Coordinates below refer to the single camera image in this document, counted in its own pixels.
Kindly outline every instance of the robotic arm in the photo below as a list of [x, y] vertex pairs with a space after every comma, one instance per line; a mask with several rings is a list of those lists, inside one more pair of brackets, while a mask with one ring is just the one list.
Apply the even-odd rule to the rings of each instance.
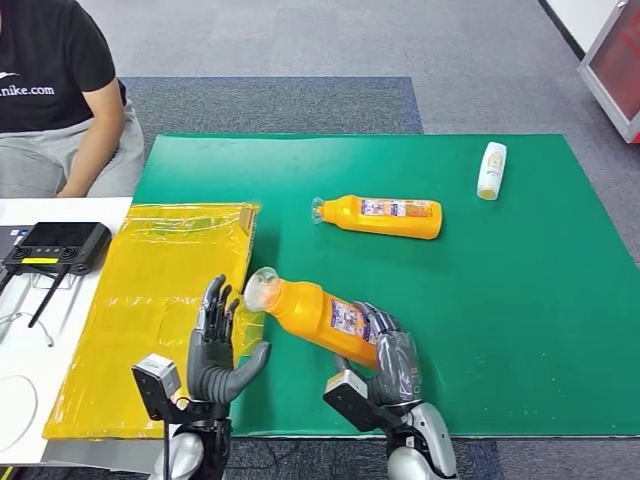
[[[269, 359], [271, 345], [261, 342], [233, 369], [231, 334], [238, 301], [226, 307], [231, 287], [223, 286], [225, 280], [220, 275], [208, 286], [191, 333], [187, 363], [191, 400], [186, 407], [171, 400], [180, 383], [171, 360], [152, 354], [133, 368], [149, 417], [165, 423], [165, 453], [149, 480], [223, 478], [229, 458], [231, 402]], [[457, 479], [446, 425], [435, 407], [422, 400], [413, 339], [392, 315], [369, 303], [356, 306], [376, 334], [378, 371], [364, 378], [337, 356], [338, 373], [328, 381], [323, 398], [362, 432], [383, 430], [390, 480]], [[170, 423], [180, 426], [169, 443]]]
[[390, 480], [457, 479], [447, 426], [438, 409], [422, 401], [414, 340], [392, 315], [355, 305], [376, 334], [378, 371], [366, 379], [336, 356], [339, 373], [327, 382], [325, 401], [361, 432], [383, 430]]
[[[191, 400], [180, 409], [171, 397], [180, 387], [171, 360], [151, 354], [134, 366], [134, 377], [152, 420], [164, 420], [165, 451], [149, 480], [223, 478], [229, 459], [231, 402], [266, 364], [271, 345], [260, 342], [251, 356], [233, 369], [231, 335], [238, 300], [226, 302], [231, 286], [220, 275], [209, 284], [191, 332], [186, 386]], [[180, 425], [169, 441], [168, 424]]]

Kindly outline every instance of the screen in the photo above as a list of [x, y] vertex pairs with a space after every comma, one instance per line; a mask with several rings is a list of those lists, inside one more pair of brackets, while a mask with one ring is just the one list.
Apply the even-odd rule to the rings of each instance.
[[80, 247], [96, 227], [88, 223], [36, 223], [23, 242], [23, 247]]

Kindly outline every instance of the plastic bottle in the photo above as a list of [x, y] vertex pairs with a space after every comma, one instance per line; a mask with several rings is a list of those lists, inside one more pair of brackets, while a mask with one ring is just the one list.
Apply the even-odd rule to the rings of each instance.
[[500, 193], [504, 164], [506, 162], [506, 147], [501, 143], [489, 142], [478, 176], [478, 196], [484, 200], [496, 200]]
[[314, 223], [334, 223], [345, 230], [431, 240], [440, 233], [442, 207], [430, 200], [394, 200], [346, 195], [313, 200]]
[[309, 282], [282, 280], [270, 267], [253, 274], [245, 304], [266, 311], [285, 330], [369, 368], [376, 367], [375, 337], [355, 306]]

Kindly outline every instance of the orange bottle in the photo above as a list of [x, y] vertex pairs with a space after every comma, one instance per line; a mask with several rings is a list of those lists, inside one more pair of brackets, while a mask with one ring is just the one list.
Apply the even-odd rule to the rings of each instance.
[[371, 369], [376, 367], [374, 336], [356, 307], [319, 285], [288, 282], [275, 270], [261, 268], [245, 289], [245, 304], [269, 313], [285, 330]]
[[430, 200], [395, 200], [345, 195], [313, 200], [315, 223], [334, 223], [345, 230], [431, 240], [440, 233], [442, 207]]

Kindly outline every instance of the person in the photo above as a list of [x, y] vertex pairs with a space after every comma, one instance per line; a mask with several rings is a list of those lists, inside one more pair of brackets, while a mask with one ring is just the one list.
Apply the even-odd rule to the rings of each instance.
[[0, 198], [131, 196], [143, 134], [75, 0], [0, 0]]

